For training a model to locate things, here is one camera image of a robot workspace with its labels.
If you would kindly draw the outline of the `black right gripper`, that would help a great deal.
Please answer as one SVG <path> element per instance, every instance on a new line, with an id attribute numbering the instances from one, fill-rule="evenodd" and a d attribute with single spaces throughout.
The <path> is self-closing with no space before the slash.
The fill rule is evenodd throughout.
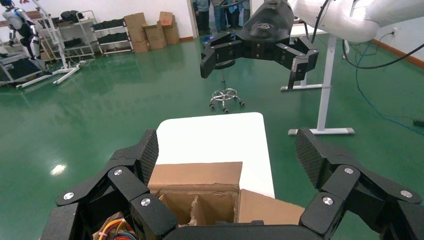
<path id="1" fill-rule="evenodd" d="M 265 0 L 242 29 L 203 43 L 200 76 L 229 68 L 241 57 L 275 61 L 290 70 L 289 82 L 303 81 L 314 70 L 319 50 L 305 37 L 290 42 L 294 13 L 286 0 Z"/>

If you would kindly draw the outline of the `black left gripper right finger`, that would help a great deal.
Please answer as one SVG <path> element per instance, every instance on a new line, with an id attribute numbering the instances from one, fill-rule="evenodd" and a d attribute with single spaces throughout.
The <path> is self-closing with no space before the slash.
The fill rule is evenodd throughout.
<path id="1" fill-rule="evenodd" d="M 296 157 L 318 190 L 299 223 L 330 239 L 346 212 L 359 216 L 382 240 L 423 237 L 422 198 L 410 188 L 359 163 L 346 150 L 323 143 L 307 128 L 295 137 Z"/>

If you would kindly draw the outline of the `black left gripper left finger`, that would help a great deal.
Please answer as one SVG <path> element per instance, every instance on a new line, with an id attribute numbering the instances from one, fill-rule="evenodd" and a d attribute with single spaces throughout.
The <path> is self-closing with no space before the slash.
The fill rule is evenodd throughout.
<path id="1" fill-rule="evenodd" d="M 178 221 L 148 188 L 158 156 L 157 131 L 149 128 L 137 144 L 116 150 L 102 170 L 59 195 L 56 205 L 77 204 L 86 235 L 120 212 L 138 239 L 162 240 Z"/>

